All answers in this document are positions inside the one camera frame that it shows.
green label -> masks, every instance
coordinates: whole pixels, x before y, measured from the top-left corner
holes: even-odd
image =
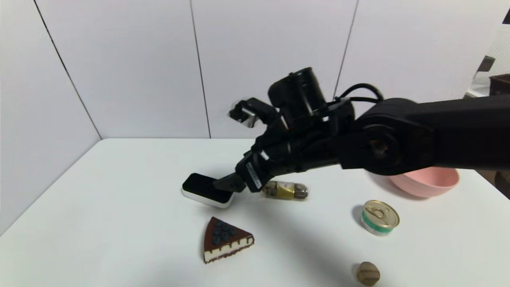
[[[365,214],[365,211],[363,210],[363,212],[361,212],[361,217],[363,218],[363,221],[370,227],[372,228],[373,230],[375,231],[378,231],[378,232],[381,232],[381,233],[388,233],[390,231],[393,230],[393,228],[384,228],[384,227],[380,227],[378,225],[376,225],[375,223],[373,223],[369,218],[368,216]]]

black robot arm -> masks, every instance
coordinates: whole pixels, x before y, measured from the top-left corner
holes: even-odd
[[[367,88],[375,99],[346,98]],[[510,101],[505,96],[417,104],[383,100],[369,84],[358,84],[327,103],[306,68],[274,83],[272,106],[242,101],[230,112],[239,121],[257,118],[267,129],[236,165],[214,182],[218,189],[259,192],[272,177],[333,164],[396,175],[429,166],[510,168]],[[353,101],[375,105],[356,120]]]

pink bowl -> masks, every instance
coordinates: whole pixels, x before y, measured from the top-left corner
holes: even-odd
[[[403,191],[414,196],[433,197],[454,188],[459,176],[456,169],[431,167],[390,176],[390,179]]]

black cable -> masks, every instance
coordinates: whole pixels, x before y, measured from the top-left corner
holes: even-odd
[[[352,97],[352,98],[350,98],[351,101],[378,103],[378,102],[384,100],[383,94],[381,94],[381,92],[376,87],[374,87],[370,84],[366,84],[366,83],[356,84],[356,85],[348,88],[347,90],[345,90],[345,92],[343,92],[343,94],[341,94],[339,97],[337,97],[337,99],[344,98],[348,94],[350,94],[352,91],[354,91],[356,89],[361,89],[361,88],[370,90],[377,97],[377,100],[372,99],[372,98],[365,98],[365,97]]]
[[[369,102],[369,103],[374,103],[374,104],[377,104],[380,102],[378,99],[372,99],[372,98],[366,98],[366,97],[350,97],[349,100],[351,100],[352,102]]]

pull tab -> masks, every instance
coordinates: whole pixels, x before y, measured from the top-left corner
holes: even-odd
[[[375,217],[379,218],[379,219],[383,219],[386,217],[386,213],[380,209],[380,208],[376,208],[376,207],[373,207],[373,206],[367,206],[365,208],[370,214],[374,215]]]

